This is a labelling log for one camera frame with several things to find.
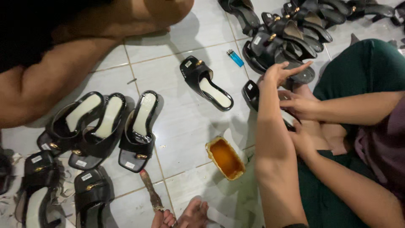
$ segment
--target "cream insole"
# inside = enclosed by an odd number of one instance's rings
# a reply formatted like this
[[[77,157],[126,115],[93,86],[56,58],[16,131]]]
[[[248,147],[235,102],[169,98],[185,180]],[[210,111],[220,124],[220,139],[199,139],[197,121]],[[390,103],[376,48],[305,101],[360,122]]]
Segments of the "cream insole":
[[[31,195],[28,201],[26,228],[41,228],[41,224],[39,224],[39,207],[47,192],[48,188],[43,187]]]
[[[231,105],[230,99],[221,93],[219,90],[215,89],[209,82],[207,78],[203,78],[200,81],[200,89],[209,95],[211,95],[222,107],[227,108]]]
[[[155,105],[155,102],[156,96],[151,93],[146,94],[141,100],[141,107],[139,108],[139,112],[136,116],[132,129],[142,136],[146,136],[147,134],[146,119],[148,118],[149,113]]]
[[[101,98],[93,94],[90,97],[86,98],[79,106],[77,106],[73,112],[71,112],[67,117],[66,117],[66,123],[69,127],[70,132],[74,132],[77,126],[77,123],[79,122],[79,119],[86,113],[88,113],[90,110],[95,108],[97,105],[101,103]]]
[[[113,132],[114,120],[122,106],[122,100],[118,97],[112,97],[108,102],[104,118],[95,135],[100,138],[107,138]]]
[[[283,117],[283,120],[287,121],[291,126],[294,126],[293,120],[296,120],[293,116],[291,116],[288,112],[281,110],[281,116]]]

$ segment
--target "human hand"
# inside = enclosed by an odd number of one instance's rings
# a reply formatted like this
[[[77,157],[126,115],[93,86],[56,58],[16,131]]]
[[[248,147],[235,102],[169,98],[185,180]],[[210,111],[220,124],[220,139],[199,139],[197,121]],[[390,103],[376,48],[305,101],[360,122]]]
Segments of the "human hand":
[[[302,125],[294,120],[294,127],[296,132],[289,131],[291,140],[294,143],[295,151],[304,161],[318,155],[311,137],[303,129]]]
[[[320,108],[319,100],[308,99],[292,93],[289,90],[279,90],[280,107],[287,108],[300,120],[316,120],[316,113]]]
[[[151,228],[170,228],[176,222],[176,218],[170,210],[157,211],[152,221]]]
[[[285,61],[283,63],[276,63],[273,64],[271,67],[269,67],[266,71],[266,73],[263,76],[263,81],[264,82],[272,82],[277,84],[277,88],[282,85],[287,78],[296,75],[303,70],[305,70],[307,67],[309,67],[313,62],[309,61],[305,63],[304,65],[293,68],[291,70],[284,69],[286,68],[290,63]]]

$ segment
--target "green pants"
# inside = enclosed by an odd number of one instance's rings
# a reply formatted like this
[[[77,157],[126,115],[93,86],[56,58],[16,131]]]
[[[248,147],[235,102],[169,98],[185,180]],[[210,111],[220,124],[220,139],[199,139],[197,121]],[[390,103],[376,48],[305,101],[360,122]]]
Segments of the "green pants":
[[[405,58],[390,44],[376,39],[355,43],[326,67],[313,94],[320,100],[369,92],[405,90]],[[355,125],[342,126],[355,135]],[[333,156],[318,151],[337,163],[374,181],[376,178],[354,151]],[[367,227],[330,189],[323,185],[303,161],[298,162],[300,194],[311,228]]]

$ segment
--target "purple shirt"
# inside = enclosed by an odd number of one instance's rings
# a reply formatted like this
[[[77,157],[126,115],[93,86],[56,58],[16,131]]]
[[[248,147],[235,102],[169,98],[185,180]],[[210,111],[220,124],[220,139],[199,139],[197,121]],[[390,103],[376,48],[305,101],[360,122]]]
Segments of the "purple shirt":
[[[361,127],[354,146],[380,183],[405,205],[405,97],[380,123]]]

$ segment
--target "blue lighter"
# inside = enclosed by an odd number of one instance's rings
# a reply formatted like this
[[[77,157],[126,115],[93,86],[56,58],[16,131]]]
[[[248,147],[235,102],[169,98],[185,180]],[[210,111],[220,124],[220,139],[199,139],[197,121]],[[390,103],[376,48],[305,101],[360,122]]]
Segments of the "blue lighter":
[[[240,58],[232,49],[229,49],[226,53],[229,55],[229,57],[230,57],[231,59],[233,59],[233,61],[234,61],[239,67],[242,67],[243,64],[245,64],[245,63],[243,62],[243,60],[241,60],[241,58]]]

